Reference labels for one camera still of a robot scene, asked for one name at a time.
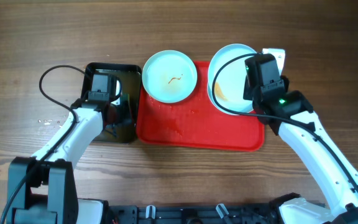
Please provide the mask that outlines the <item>light blue plate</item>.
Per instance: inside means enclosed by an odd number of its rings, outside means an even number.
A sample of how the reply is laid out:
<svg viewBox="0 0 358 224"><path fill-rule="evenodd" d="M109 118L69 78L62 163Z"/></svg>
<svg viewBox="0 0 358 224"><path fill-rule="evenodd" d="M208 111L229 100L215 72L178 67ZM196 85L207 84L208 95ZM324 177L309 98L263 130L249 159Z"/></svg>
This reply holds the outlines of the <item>light blue plate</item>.
<svg viewBox="0 0 358 224"><path fill-rule="evenodd" d="M142 84L145 91L161 103L178 103L195 90L198 72L194 62L177 50L153 54L145 63Z"/></svg>
<svg viewBox="0 0 358 224"><path fill-rule="evenodd" d="M207 87L207 94L210 102L219 111L237 116L235 113L231 113L224 108L235 111L237 113L253 113L252 100L243 99L244 88L238 86L231 87L228 84L219 84L216 82L214 87L214 95L216 101L213 99L213 94L210 86Z"/></svg>
<svg viewBox="0 0 358 224"><path fill-rule="evenodd" d="M216 52L209 63L208 85L212 88L212 82L218 70L228 61L245 54L254 54L256 51L244 44L229 44ZM245 66L246 57L236 60L226 66L218 75L216 82L219 84L228 84L231 87L246 86L247 71Z"/></svg>

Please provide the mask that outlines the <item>light blue plate front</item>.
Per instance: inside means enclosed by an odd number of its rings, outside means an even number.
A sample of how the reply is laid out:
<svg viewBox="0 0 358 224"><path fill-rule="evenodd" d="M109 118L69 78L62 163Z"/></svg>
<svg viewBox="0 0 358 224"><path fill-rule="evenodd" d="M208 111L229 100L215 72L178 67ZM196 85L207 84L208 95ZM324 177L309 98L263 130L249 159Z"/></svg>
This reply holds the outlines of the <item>light blue plate front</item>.
<svg viewBox="0 0 358 224"><path fill-rule="evenodd" d="M256 51L244 44L229 44L216 52L209 63L208 85L212 88L212 82L218 70L228 61L245 54L254 54ZM246 57L236 60L226 66L218 75L216 82L219 84L228 84L231 87L246 86L247 71L245 66Z"/></svg>

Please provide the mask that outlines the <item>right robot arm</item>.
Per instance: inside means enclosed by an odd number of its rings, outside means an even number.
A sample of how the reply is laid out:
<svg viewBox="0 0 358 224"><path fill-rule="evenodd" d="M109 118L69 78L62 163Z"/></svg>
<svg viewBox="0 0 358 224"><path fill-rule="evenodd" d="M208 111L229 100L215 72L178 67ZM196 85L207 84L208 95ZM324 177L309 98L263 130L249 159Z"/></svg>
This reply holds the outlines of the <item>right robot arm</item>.
<svg viewBox="0 0 358 224"><path fill-rule="evenodd" d="M336 221L358 221L358 171L324 130L311 103L289 91L272 54L245 60L252 106L263 124L281 137L302 160L320 187Z"/></svg>

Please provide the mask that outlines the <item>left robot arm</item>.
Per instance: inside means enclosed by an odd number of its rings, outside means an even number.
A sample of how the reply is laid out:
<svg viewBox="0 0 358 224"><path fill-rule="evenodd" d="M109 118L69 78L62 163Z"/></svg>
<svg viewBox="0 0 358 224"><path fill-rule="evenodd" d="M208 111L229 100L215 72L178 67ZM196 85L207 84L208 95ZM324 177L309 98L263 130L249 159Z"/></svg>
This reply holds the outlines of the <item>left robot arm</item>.
<svg viewBox="0 0 358 224"><path fill-rule="evenodd" d="M90 143L107 126L130 120L127 95L119 77L96 74L91 88L68 110L51 140L30 157L9 165L7 202L1 223L109 223L104 200L80 199L73 170Z"/></svg>

